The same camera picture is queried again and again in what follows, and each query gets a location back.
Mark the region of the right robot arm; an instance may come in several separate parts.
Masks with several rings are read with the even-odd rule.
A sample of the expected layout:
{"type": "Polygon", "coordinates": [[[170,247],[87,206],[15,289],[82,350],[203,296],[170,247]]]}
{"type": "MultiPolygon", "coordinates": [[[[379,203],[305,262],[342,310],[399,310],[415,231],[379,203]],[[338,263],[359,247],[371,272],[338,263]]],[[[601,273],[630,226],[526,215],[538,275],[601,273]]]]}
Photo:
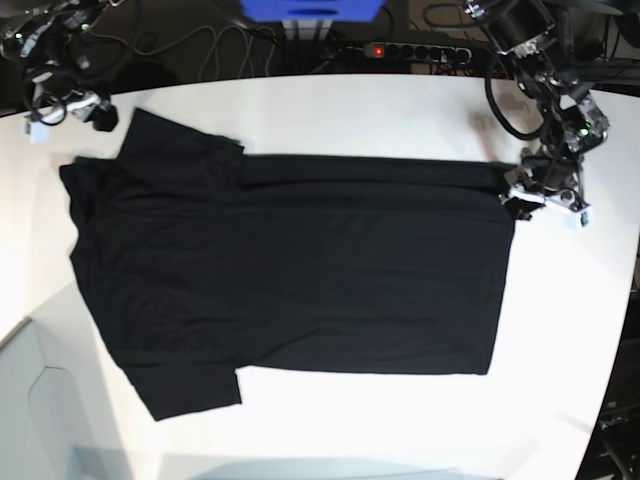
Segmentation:
{"type": "Polygon", "coordinates": [[[74,117],[96,131],[111,132],[119,117],[105,89],[104,74],[72,52],[115,1],[3,1],[1,57],[18,70],[27,113],[24,129],[58,126],[74,117]]]}

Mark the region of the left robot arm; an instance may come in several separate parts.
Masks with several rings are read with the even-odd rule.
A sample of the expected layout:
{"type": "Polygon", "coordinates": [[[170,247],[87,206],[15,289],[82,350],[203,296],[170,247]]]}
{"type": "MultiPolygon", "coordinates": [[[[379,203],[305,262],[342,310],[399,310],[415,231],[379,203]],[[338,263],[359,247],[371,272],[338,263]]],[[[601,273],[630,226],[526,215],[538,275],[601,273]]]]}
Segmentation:
{"type": "Polygon", "coordinates": [[[592,214],[584,156],[606,141],[609,121],[574,69],[551,13],[540,1],[467,1],[464,10],[495,48],[484,79],[492,113],[510,135],[539,144],[523,150],[519,166],[506,172],[502,203],[518,220],[551,207],[564,211],[574,229],[586,228],[592,214]],[[492,76],[501,59],[512,62],[519,89],[542,117],[532,132],[517,130],[499,109],[492,76]]]}

